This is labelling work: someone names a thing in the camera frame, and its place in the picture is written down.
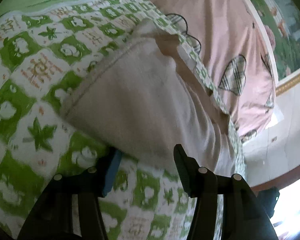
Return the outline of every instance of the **pink blanket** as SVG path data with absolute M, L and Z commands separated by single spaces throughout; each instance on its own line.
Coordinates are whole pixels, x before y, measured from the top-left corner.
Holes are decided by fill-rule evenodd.
M 275 85 L 263 37 L 243 0 L 151 0 L 182 15 L 243 141 L 268 124 Z

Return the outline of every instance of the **black object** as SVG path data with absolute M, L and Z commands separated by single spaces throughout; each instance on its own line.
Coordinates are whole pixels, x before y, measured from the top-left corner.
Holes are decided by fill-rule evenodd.
M 187 240 L 213 239 L 218 194 L 224 196 L 221 240 L 278 239 L 264 208 L 241 175 L 228 178 L 199 167 L 181 144 L 174 147 L 173 155 L 184 191 L 190 198 L 198 198 Z
M 272 187 L 270 189 L 266 189 L 258 193 L 257 198 L 265 208 L 269 218 L 273 217 L 274 207 L 277 204 L 279 196 L 280 192 L 277 187 Z
M 82 174 L 54 176 L 30 214 L 18 240 L 107 240 L 98 197 L 112 189 L 122 152 L 112 149 Z M 78 195 L 79 220 L 82 237 L 73 234 L 72 195 Z M 0 229 L 0 240 L 12 240 Z

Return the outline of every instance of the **pink fabric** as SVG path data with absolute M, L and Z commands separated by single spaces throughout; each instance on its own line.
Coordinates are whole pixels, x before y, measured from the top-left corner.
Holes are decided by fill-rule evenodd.
M 259 133 L 272 109 L 265 105 L 275 86 L 262 58 L 267 54 L 262 35 L 243 0 L 151 0 L 163 13 L 182 15 L 189 34 L 202 44 L 201 60 L 218 87 L 229 62 L 243 55 L 246 82 L 241 95 L 219 89 L 240 136 Z

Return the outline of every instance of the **beige cloth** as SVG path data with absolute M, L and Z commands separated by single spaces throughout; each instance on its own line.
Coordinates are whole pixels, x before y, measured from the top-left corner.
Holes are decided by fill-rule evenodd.
M 239 136 L 261 132 L 271 119 L 273 110 L 266 105 L 269 98 L 274 100 L 275 85 L 269 66 L 265 66 L 261 58 L 267 61 L 266 45 L 244 1 L 150 1 L 164 14 L 180 14 L 187 20 L 188 32 L 201 42 L 201 60 L 217 87 L 229 63 L 239 55 L 244 56 L 241 95 L 225 89 L 219 89 L 219 94 Z
M 214 108 L 179 57 L 178 44 L 177 35 L 143 21 L 66 99 L 61 115 L 149 165 L 175 173 L 173 148 L 181 143 L 199 165 L 230 176 L 235 156 L 228 116 Z

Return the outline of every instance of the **gold frame trim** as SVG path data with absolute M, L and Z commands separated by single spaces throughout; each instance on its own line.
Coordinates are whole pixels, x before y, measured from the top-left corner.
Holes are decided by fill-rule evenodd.
M 282 84 L 281 86 L 277 87 L 275 89 L 275 94 L 276 96 L 281 95 L 282 93 L 286 92 L 287 90 L 289 90 L 290 88 L 293 88 L 295 85 L 300 83 L 300 73 L 291 78 L 289 81 L 287 81 L 286 83 Z

